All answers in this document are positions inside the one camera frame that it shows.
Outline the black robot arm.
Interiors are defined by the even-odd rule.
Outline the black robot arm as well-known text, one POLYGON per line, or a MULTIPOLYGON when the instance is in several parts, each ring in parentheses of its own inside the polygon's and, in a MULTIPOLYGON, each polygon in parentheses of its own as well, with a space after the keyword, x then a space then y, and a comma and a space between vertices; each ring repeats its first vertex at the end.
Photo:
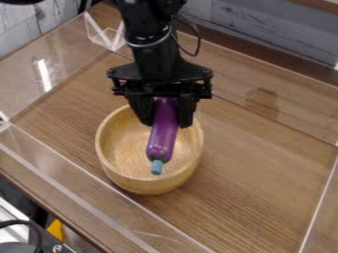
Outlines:
POLYGON ((177 125, 189 127, 201 99, 212 97, 212 70, 180 56, 172 21, 186 23, 178 14, 186 0, 112 0, 125 27, 124 38, 134 61, 106 70, 112 91, 122 96, 138 121, 154 120, 156 99, 177 101, 177 125))

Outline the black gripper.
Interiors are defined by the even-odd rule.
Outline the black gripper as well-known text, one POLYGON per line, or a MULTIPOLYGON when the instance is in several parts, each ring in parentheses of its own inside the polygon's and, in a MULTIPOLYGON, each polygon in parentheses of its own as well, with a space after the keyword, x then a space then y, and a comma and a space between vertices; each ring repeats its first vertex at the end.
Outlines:
POLYGON ((150 126, 154 98, 177 98, 177 122, 181 128, 192 125, 194 100, 209 99, 212 70, 188 62, 180 56, 176 36, 126 39, 134 61, 106 70, 112 92, 128 97, 138 121, 150 126))

